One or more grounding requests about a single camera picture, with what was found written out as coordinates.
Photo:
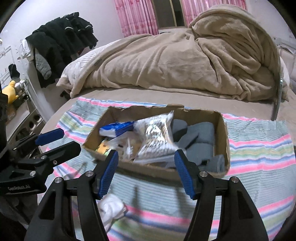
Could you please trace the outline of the capybara print tissue pack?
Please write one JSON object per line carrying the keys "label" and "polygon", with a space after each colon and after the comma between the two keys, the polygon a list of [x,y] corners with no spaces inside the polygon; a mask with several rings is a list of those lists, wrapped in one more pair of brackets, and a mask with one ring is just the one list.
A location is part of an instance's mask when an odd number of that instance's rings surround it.
{"label": "capybara print tissue pack", "polygon": [[102,141],[98,148],[96,149],[96,152],[100,155],[107,156],[109,152],[111,151],[111,147],[108,143],[108,141]]}

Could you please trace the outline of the white socks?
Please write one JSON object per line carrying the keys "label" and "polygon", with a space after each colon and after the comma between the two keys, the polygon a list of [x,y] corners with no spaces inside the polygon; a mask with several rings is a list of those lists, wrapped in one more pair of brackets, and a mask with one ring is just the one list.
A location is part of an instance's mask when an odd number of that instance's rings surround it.
{"label": "white socks", "polygon": [[106,232],[115,220],[121,219],[127,212],[125,204],[114,194],[106,194],[97,202],[97,207]]}

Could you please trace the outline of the blue tissue pack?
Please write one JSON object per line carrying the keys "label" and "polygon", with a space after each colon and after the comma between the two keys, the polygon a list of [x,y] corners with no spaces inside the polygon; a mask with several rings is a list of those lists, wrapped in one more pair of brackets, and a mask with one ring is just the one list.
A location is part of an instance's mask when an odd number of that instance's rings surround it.
{"label": "blue tissue pack", "polygon": [[115,138],[122,135],[125,132],[133,131],[133,121],[127,121],[123,123],[115,122],[99,129],[99,134],[104,137]]}

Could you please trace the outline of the grey knitted gloves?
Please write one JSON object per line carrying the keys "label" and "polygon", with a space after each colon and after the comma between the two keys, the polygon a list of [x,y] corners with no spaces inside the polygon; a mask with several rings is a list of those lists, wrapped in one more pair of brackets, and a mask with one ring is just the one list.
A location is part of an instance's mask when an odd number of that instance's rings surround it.
{"label": "grey knitted gloves", "polygon": [[225,159],[222,154],[214,154],[215,128],[211,122],[188,125],[186,121],[174,119],[171,124],[174,143],[185,150],[190,162],[200,170],[214,173],[225,172]]}

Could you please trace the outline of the cotton swab bag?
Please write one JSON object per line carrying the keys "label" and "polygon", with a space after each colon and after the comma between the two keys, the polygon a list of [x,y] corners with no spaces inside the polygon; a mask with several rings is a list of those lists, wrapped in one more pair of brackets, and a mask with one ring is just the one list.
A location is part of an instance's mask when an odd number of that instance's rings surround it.
{"label": "cotton swab bag", "polygon": [[178,146],[173,141],[171,122],[174,111],[151,116],[134,122],[134,131],[139,135],[142,145],[134,163],[147,165],[166,163],[171,165]]}

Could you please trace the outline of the grey shelf unit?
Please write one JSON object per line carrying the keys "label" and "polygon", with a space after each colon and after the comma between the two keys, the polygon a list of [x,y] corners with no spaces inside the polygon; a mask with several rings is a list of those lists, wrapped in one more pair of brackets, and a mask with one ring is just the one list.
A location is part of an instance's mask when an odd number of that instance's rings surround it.
{"label": "grey shelf unit", "polygon": [[18,98],[8,105],[6,137],[10,145],[34,133],[39,134],[46,123],[30,96],[29,86],[26,79],[16,83]]}

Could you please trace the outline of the yellow plush toy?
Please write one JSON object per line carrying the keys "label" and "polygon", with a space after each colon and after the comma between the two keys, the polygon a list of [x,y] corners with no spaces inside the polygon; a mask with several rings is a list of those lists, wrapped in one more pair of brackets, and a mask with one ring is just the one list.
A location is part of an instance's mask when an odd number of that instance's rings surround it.
{"label": "yellow plush toy", "polygon": [[2,90],[2,93],[8,96],[8,104],[12,104],[19,97],[16,94],[15,84],[16,82],[12,80],[8,86]]}

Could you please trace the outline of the striped pastel towel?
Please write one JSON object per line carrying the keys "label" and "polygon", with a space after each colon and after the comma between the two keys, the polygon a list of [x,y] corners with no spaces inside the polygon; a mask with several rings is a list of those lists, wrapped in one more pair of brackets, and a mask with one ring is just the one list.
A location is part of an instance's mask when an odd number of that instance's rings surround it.
{"label": "striped pastel towel", "polygon": [[[70,141],[83,144],[108,107],[127,108],[127,101],[80,97],[47,123],[64,137],[50,149]],[[248,191],[273,240],[295,206],[295,153],[283,121],[223,114],[230,144],[230,169]],[[183,240],[195,208],[179,183],[117,172],[109,189],[127,207],[108,232],[110,240]]]}

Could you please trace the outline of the white quilt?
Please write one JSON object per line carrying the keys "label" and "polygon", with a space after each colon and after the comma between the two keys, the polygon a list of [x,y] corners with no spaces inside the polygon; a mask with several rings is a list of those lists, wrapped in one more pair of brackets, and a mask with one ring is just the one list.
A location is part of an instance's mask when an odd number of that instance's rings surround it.
{"label": "white quilt", "polygon": [[58,80],[56,86],[61,87],[64,90],[72,90],[76,79],[88,62],[116,42],[118,42],[118,40],[95,48],[68,64],[63,70],[61,78]]}

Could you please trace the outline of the brown cardboard box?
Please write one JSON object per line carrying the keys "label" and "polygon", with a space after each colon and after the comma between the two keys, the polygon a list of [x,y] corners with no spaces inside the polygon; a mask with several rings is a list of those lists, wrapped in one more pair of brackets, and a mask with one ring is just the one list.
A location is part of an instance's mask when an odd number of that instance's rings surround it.
{"label": "brown cardboard box", "polygon": [[[225,160],[224,171],[211,171],[210,174],[216,178],[224,177],[230,169],[230,148],[227,125],[221,113],[214,110],[203,109],[188,109],[181,105],[167,105],[167,106],[143,106],[133,105],[128,108],[120,108],[110,106],[103,116],[96,123],[88,137],[86,138],[83,148],[90,153],[90,155],[99,160],[104,161],[106,156],[96,152],[103,141],[103,137],[99,134],[99,128],[114,122],[137,121],[151,116],[169,113],[174,111],[174,117],[179,120],[184,120],[189,125],[201,122],[210,122],[215,129],[215,147],[214,154],[223,155]],[[165,166],[158,166],[156,164],[140,165],[133,161],[120,160],[118,164],[119,169],[127,172],[137,173],[143,176],[150,176],[152,178],[160,178],[169,181],[180,181],[177,170],[174,168],[165,168]]]}

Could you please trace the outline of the black clothes pile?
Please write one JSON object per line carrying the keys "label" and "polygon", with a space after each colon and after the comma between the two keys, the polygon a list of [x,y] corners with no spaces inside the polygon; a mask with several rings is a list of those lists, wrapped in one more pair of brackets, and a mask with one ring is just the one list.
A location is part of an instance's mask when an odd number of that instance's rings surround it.
{"label": "black clothes pile", "polygon": [[55,83],[72,57],[98,42],[93,25],[78,12],[58,17],[41,25],[26,37],[34,54],[34,66],[41,88]]}

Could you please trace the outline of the pink curtain left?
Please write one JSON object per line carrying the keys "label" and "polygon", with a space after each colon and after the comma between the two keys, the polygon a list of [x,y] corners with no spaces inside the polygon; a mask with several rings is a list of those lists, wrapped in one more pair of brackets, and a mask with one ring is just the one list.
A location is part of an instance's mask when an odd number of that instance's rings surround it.
{"label": "pink curtain left", "polygon": [[152,1],[115,0],[114,4],[124,37],[159,34]]}

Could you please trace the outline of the pink curtain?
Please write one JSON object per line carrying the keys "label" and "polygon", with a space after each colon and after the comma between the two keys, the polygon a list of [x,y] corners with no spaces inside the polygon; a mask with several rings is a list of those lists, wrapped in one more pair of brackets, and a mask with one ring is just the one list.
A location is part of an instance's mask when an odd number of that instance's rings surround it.
{"label": "pink curtain", "polygon": [[114,4],[124,37],[159,34],[152,1],[115,0]]}
{"label": "pink curtain", "polygon": [[207,11],[212,6],[221,4],[230,4],[247,10],[244,0],[181,0],[183,17],[188,26],[200,13]]}

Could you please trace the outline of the pink curtain right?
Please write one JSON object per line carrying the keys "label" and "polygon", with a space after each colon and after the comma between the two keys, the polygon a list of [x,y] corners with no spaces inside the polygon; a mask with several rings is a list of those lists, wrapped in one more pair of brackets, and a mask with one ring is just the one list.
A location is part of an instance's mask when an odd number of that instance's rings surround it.
{"label": "pink curtain right", "polygon": [[244,0],[181,0],[183,17],[188,26],[200,13],[207,11],[212,6],[221,4],[230,4],[247,10]]}

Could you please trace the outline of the metal bed rail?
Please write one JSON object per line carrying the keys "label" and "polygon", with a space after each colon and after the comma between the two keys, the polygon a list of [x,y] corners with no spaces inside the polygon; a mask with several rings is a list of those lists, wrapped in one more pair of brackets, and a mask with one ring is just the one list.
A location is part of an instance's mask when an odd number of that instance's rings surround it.
{"label": "metal bed rail", "polygon": [[278,117],[278,112],[280,109],[280,103],[281,103],[281,99],[282,99],[282,89],[283,89],[283,79],[280,78],[280,82],[279,82],[279,86],[277,89],[277,94],[276,94],[276,98],[275,98],[274,106],[273,106],[273,114],[271,116],[272,121],[276,121],[276,119]]}

